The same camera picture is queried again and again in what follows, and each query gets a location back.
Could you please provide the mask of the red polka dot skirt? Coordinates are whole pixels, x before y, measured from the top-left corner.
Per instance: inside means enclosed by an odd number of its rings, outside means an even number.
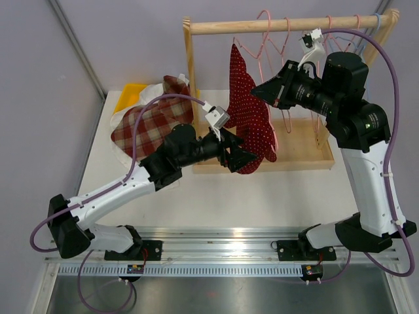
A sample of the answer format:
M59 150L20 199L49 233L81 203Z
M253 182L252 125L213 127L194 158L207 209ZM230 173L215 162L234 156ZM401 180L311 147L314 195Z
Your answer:
M230 119L225 128L235 128L236 135L244 140L242 148L257 156L238 171L241 175L255 172L263 160L277 160L278 141L270 121L270 111L264 101L251 95L254 87L256 84L247 72L246 62L238 47L233 44L230 51L227 109Z

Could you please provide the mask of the pink hanger of white skirt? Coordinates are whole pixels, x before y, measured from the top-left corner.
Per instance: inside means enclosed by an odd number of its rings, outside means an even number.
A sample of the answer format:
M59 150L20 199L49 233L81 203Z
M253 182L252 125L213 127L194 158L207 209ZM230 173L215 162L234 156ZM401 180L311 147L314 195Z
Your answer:
M328 21L329 21L329 29L331 29L332 26L333 26L333 18L330 15L327 15L327 18L328 18ZM335 51L335 49L333 48L333 46L331 44L331 39L334 39L334 37L332 37L330 34L328 34L323 41L323 46L325 48L326 55L329 54L329 50L331 52ZM320 62L318 61L317 65L316 65L316 75L319 76L319 74L320 74ZM313 114L311 114L311 121L312 121L313 131L314 131L315 134L317 134L319 129L320 129L320 124L321 124L320 115L317 114L317 115L314 116Z

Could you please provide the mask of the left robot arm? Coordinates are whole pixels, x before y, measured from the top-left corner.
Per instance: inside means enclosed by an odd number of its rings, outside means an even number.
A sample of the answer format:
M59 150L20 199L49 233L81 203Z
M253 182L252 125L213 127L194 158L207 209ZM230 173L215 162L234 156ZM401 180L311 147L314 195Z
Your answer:
M119 258L140 256L143 240L130 225L104 226L97 221L136 198L152 194L182 177L181 170L198 162L217 159L234 173L257 155L245 150L243 139L221 129L196 137L190 124L177 125L154 153L135 165L133 172L91 193L69 200L61 194L50 200L48 228L62 258L73 258L89 250L107 251Z

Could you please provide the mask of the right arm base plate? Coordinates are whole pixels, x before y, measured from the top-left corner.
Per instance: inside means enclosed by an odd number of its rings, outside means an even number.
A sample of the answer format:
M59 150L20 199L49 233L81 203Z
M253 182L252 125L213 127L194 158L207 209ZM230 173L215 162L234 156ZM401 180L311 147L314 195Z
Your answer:
M276 241L276 252L281 262L328 262L337 259L333 247L324 247L322 249L313 249L311 246L303 247L299 240Z

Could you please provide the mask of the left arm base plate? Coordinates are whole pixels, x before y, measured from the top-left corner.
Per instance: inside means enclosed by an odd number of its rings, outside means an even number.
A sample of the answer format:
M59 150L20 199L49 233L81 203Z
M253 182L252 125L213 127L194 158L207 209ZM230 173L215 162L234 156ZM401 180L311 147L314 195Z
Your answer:
M128 249L124 253L106 251L106 261L161 261L163 242L159 240L143 240L141 247Z

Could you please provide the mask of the pink hanger of lemon skirt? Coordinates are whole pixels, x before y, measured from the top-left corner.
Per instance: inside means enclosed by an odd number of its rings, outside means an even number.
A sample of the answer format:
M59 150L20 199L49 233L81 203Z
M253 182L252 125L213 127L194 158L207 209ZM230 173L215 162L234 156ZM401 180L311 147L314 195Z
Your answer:
M356 30L356 31L360 31L361 30L361 16L359 14L355 14L354 15L356 17L356 27L347 27L346 29L350 29L350 30ZM357 41L355 40L355 38L357 37L357 35L352 35L352 37L350 39L347 39L348 44L346 45L346 47L344 48L344 52L354 52L356 53L361 46L362 43L362 38L358 39Z

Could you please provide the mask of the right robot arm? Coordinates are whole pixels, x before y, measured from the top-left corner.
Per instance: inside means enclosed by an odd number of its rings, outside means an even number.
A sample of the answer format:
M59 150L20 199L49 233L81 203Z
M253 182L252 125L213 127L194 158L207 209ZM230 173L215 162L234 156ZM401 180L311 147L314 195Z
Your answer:
M358 55L334 52L328 55L321 77L289 60L275 77L256 85L241 53L236 47L231 49L227 127L234 128L244 140L244 149L256 155L242 168L243 174L253 173L263 160L277 159L271 107L301 106L324 116L341 150L358 212L339 222L303 230L297 251L305 259L332 246L380 253L394 239L406 239L417 231L393 194L389 154L395 130L389 127L382 107L363 99L368 72Z

